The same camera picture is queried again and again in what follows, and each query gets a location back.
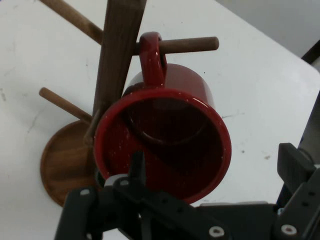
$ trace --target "mug rim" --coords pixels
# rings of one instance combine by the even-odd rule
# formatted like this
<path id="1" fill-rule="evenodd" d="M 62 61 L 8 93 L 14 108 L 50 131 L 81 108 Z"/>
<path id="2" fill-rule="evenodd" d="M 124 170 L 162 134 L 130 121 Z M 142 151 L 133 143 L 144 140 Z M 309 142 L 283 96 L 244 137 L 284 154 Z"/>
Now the mug rim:
<path id="1" fill-rule="evenodd" d="M 183 199 L 189 204 L 194 203 L 211 193 L 220 184 L 220 182 L 226 175 L 230 165 L 232 146 L 228 129 L 219 114 L 209 104 L 203 102 L 200 99 L 197 99 L 196 97 L 193 97 L 192 95 L 184 91 L 165 87 L 145 88 L 125 95 L 113 105 L 111 105 L 103 114 L 95 131 L 93 153 L 96 165 L 105 179 L 110 177 L 109 171 L 104 164 L 103 159 L 103 141 L 108 125 L 116 116 L 118 116 L 119 113 L 121 113 L 124 109 L 131 106 L 132 104 L 154 98 L 173 98 L 194 106 L 210 119 L 211 123 L 214 125 L 215 129 L 218 132 L 222 146 L 222 162 L 220 168 L 215 177 L 205 188 L 203 188 L 196 194 Z"/>

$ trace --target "gray wall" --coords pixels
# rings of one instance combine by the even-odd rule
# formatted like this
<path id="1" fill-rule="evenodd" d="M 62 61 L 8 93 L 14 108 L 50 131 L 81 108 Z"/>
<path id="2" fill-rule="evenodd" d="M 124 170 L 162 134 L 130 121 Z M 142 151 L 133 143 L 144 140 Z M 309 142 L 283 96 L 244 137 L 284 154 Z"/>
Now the gray wall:
<path id="1" fill-rule="evenodd" d="M 216 0 L 302 57 L 320 39 L 320 0 Z"/>

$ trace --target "wooden post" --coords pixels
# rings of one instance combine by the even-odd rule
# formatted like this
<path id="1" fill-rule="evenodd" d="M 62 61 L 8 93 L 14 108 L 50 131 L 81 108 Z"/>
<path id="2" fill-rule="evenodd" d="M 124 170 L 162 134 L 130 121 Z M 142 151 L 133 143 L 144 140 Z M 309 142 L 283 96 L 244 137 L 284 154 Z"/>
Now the wooden post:
<path id="1" fill-rule="evenodd" d="M 146 0 L 108 0 L 93 113 L 104 113 L 121 98 Z"/>

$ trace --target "wooden mug tree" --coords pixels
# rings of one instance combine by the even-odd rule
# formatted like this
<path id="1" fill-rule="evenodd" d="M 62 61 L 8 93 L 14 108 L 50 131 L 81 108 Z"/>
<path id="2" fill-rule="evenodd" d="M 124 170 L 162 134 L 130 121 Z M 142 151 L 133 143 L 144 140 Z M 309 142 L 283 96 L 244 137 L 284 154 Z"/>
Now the wooden mug tree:
<path id="1" fill-rule="evenodd" d="M 63 205 L 69 191 L 95 186 L 94 134 L 104 112 L 122 96 L 131 58 L 139 55 L 136 43 L 146 0 L 108 0 L 103 31 L 63 0 L 40 0 L 90 38 L 101 44 L 93 117 L 71 102 L 42 88 L 40 96 L 80 121 L 60 129 L 47 143 L 40 165 L 43 185 L 51 198 Z M 161 54 L 216 50 L 216 37 L 159 42 Z"/>

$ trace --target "round wooden base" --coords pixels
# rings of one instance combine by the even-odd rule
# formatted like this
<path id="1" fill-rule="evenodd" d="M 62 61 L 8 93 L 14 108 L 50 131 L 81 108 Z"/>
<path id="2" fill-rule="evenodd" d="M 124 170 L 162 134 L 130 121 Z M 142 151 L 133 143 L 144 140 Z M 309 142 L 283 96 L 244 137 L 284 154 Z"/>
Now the round wooden base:
<path id="1" fill-rule="evenodd" d="M 61 128 L 45 146 L 40 173 L 45 190 L 60 206 L 69 191 L 95 186 L 92 149 L 84 144 L 88 125 L 76 121 Z"/>

